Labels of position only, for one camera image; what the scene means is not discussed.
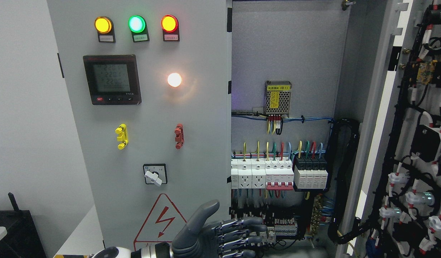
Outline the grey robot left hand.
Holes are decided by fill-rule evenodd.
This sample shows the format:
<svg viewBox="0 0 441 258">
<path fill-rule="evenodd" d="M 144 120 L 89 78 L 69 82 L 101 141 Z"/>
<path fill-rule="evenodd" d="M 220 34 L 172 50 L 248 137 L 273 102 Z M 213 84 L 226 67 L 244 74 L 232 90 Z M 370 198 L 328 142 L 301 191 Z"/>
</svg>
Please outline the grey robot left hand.
<svg viewBox="0 0 441 258">
<path fill-rule="evenodd" d="M 174 258 L 254 258 L 256 253 L 247 249 L 248 244 L 260 243 L 259 235 L 267 226 L 260 217 L 245 217 L 205 224 L 217 212 L 219 201 L 202 204 L 191 216 L 173 240 Z"/>
</svg>

